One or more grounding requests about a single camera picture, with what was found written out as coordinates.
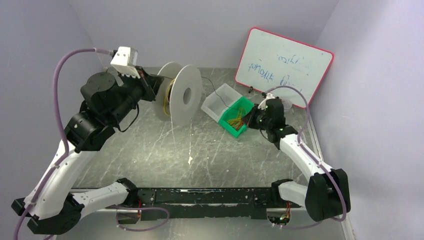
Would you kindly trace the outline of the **grey perforated spool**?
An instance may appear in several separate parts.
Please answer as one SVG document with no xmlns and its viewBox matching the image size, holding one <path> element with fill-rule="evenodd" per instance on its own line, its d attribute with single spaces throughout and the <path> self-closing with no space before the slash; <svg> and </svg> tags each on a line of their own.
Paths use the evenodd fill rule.
<svg viewBox="0 0 424 240">
<path fill-rule="evenodd" d="M 202 77 L 200 70 L 193 64 L 182 66 L 177 62 L 165 64 L 158 72 L 164 78 L 156 96 L 156 101 L 152 103 L 152 109 L 156 117 L 164 122 L 171 121 L 178 126 L 188 125 L 195 115 L 202 96 Z M 165 91 L 172 79 L 175 79 L 171 94 L 170 110 L 171 116 L 165 115 L 163 103 Z"/>
</svg>

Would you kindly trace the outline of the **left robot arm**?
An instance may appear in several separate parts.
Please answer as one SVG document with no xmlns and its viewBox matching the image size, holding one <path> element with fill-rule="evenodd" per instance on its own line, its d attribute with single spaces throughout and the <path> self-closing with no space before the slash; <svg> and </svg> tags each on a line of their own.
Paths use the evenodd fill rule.
<svg viewBox="0 0 424 240">
<path fill-rule="evenodd" d="M 164 78 L 136 67 L 137 76 L 99 72 L 80 89 L 80 110 L 64 128 L 50 167 L 35 189 L 24 198 L 15 199 L 12 209 L 28 218 L 28 228 L 36 235 L 61 235 L 82 218 L 114 205 L 138 205 L 139 190 L 127 178 L 120 178 L 103 188 L 71 193 L 77 177 L 105 142 L 121 130 L 120 122 L 140 101 L 156 100 Z"/>
</svg>

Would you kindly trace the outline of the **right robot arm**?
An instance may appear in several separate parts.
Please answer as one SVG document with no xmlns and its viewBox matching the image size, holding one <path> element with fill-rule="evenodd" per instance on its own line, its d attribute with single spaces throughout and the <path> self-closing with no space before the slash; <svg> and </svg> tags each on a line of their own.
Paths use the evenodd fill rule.
<svg viewBox="0 0 424 240">
<path fill-rule="evenodd" d="M 265 131 L 266 139 L 286 154 L 307 179 L 307 185 L 284 179 L 273 183 L 278 198 L 306 209 L 315 222 L 343 221 L 351 210 L 347 173 L 319 159 L 304 144 L 300 133 L 286 124 L 284 106 L 278 98 L 266 99 L 242 117 L 248 128 Z"/>
</svg>

